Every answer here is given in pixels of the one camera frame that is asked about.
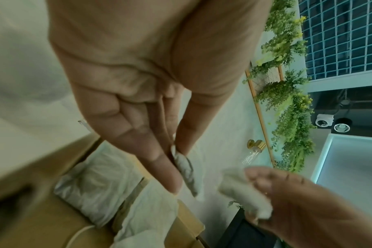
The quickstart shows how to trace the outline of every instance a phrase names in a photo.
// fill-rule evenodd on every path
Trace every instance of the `security camera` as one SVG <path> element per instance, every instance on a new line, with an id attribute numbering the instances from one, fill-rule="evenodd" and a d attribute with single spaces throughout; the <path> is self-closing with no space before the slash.
<path id="1" fill-rule="evenodd" d="M 319 127 L 331 127 L 333 125 L 333 114 L 319 114 L 317 115 L 316 125 Z"/>

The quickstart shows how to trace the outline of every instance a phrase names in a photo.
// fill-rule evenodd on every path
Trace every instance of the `folded cloth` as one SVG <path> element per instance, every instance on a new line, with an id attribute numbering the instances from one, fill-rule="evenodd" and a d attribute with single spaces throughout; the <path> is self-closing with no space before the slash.
<path id="1" fill-rule="evenodd" d="M 119 209 L 112 229 L 111 248 L 164 248 L 178 214 L 178 202 L 155 179 L 144 179 Z"/>
<path id="2" fill-rule="evenodd" d="M 102 227 L 141 179 L 129 155 L 105 141 L 61 177 L 54 193 Z"/>
<path id="3" fill-rule="evenodd" d="M 187 157 L 177 151 L 175 145 L 171 147 L 171 153 L 187 188 L 197 200 L 203 201 L 205 168 L 198 147 L 195 146 Z"/>
<path id="4" fill-rule="evenodd" d="M 245 211 L 253 213 L 257 219 L 269 219 L 273 207 L 271 201 L 247 180 L 243 169 L 222 171 L 223 178 L 218 191 L 242 205 Z"/>

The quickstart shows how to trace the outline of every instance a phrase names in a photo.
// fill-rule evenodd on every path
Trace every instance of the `white fabric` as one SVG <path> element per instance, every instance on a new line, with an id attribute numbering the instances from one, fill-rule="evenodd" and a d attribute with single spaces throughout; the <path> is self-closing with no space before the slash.
<path id="1" fill-rule="evenodd" d="M 60 179 L 54 193 L 102 227 L 141 179 L 128 155 L 105 141 Z"/>
<path id="2" fill-rule="evenodd" d="M 203 201 L 205 167 L 200 150 L 194 146 L 186 157 L 177 151 L 175 145 L 173 145 L 171 153 L 174 157 L 175 166 L 180 171 L 187 188 L 197 200 Z"/>
<path id="3" fill-rule="evenodd" d="M 245 211 L 255 214 L 257 219 L 269 219 L 273 207 L 270 200 L 247 180 L 243 169 L 222 171 L 223 179 L 218 191 L 242 205 Z"/>
<path id="4" fill-rule="evenodd" d="M 113 229 L 119 227 L 120 231 L 111 248 L 164 248 L 177 215 L 177 200 L 158 181 L 139 185 L 115 217 Z"/>

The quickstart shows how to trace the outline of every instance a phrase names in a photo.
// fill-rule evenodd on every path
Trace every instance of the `hand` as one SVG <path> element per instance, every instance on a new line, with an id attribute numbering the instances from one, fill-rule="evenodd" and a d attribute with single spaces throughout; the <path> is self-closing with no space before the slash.
<path id="1" fill-rule="evenodd" d="M 165 188 L 247 68 L 267 0 L 47 0 L 49 40 L 81 113 L 104 139 L 135 154 Z M 192 92 L 182 121 L 184 88 Z"/>
<path id="2" fill-rule="evenodd" d="M 267 167 L 245 172 L 272 201 L 271 218 L 259 220 L 258 226 L 294 248 L 372 248 L 372 219 L 339 196 L 290 172 Z"/>

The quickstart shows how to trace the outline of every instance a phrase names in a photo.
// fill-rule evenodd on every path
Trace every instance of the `crumpled fabric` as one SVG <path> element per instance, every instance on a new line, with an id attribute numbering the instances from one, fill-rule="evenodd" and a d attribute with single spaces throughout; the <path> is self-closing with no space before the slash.
<path id="1" fill-rule="evenodd" d="M 102 227 L 141 180 L 129 155 L 104 141 L 61 177 L 54 193 Z"/>
<path id="2" fill-rule="evenodd" d="M 271 201 L 248 181 L 243 169 L 227 169 L 222 171 L 222 181 L 218 191 L 242 205 L 256 219 L 269 219 L 273 207 Z"/>
<path id="3" fill-rule="evenodd" d="M 144 179 L 125 200 L 113 225 L 117 232 L 110 248 L 164 248 L 178 215 L 178 202 L 156 180 Z"/>
<path id="4" fill-rule="evenodd" d="M 186 157 L 177 151 L 175 145 L 173 145 L 171 146 L 171 154 L 174 157 L 175 166 L 181 173 L 191 194 L 197 200 L 203 201 L 205 167 L 203 165 L 202 154 L 198 147 L 194 146 Z"/>

